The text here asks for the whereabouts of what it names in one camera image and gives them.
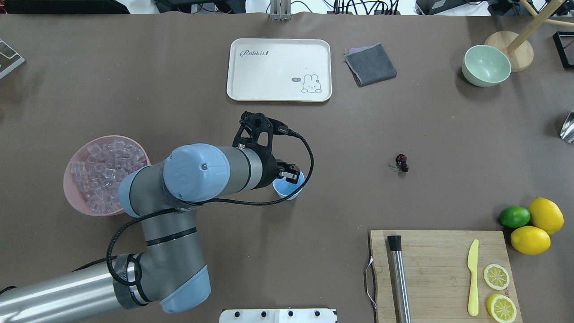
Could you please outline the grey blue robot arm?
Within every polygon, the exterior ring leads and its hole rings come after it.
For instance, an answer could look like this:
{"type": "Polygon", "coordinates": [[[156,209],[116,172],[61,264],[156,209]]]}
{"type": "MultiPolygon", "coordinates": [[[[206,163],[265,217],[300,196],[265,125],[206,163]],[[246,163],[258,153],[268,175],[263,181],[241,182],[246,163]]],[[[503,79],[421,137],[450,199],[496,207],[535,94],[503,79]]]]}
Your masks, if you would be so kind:
{"type": "Polygon", "coordinates": [[[180,313],[210,295],[193,209],[227,196],[266,187],[285,178],[296,184],[299,168],[276,160],[264,148],[245,144],[185,145],[163,162],[123,180],[119,202],[140,223],[147,250],[111,256],[55,279],[1,295],[3,323],[71,323],[159,302],[164,312],[180,313]]]}

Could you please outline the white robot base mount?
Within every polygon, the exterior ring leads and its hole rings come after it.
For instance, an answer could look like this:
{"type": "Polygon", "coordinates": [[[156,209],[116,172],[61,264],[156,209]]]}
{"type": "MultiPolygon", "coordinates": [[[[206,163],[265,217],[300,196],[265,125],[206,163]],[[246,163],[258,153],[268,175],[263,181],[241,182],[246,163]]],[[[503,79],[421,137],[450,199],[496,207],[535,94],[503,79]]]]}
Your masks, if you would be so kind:
{"type": "Polygon", "coordinates": [[[228,309],[220,323],[336,323],[337,311],[329,308],[228,309]]]}

